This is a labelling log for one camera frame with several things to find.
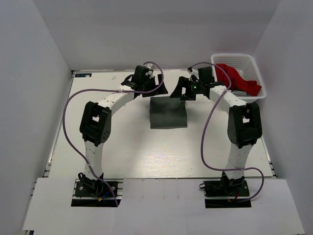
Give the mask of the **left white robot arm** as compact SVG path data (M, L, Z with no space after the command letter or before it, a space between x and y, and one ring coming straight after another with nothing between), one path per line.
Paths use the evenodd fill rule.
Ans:
M89 101L85 105L79 130L84 140L85 157L88 161L84 176L90 180L86 188L92 195L99 195L103 191L103 183L98 179L103 178L103 146L111 134L112 116L140 95L149 97L167 93L162 71L154 76L152 67L138 65L134 74L125 78L115 92L103 100Z

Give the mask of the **dark grey t shirt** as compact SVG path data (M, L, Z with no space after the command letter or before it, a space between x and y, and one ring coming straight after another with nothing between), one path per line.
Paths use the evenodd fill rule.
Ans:
M185 101L169 96L150 98L150 128L186 128L187 111Z

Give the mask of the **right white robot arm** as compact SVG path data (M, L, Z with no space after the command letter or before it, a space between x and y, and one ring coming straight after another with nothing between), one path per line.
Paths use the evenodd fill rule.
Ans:
M227 179L221 182L221 190L233 195L239 188L236 180L242 179L247 170L248 155L262 136L260 109L256 103L247 103L231 91L232 81L227 72L219 65L208 64L195 70L189 67L189 77L179 77L178 83L170 95L171 98L193 101L202 94L228 114L227 136L231 142L227 164L220 171Z

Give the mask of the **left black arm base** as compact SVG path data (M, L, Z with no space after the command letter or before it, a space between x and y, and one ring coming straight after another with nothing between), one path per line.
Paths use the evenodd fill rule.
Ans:
M91 180L83 173L75 180L72 207L116 208L122 199L123 182Z

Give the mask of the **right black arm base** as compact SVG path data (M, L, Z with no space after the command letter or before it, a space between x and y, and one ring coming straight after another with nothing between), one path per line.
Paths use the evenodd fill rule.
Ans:
M246 180L227 186L225 180L203 181L199 188L204 191L206 209L251 208L250 193Z

